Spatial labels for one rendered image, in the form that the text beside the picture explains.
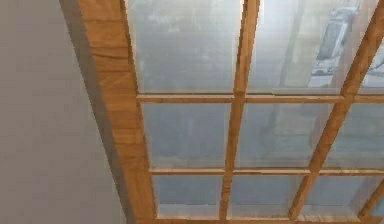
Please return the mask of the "wooden framed window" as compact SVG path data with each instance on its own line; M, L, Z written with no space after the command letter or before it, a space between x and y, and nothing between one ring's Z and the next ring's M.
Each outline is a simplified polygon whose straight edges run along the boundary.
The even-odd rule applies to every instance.
M136 224L384 224L384 0L78 0Z

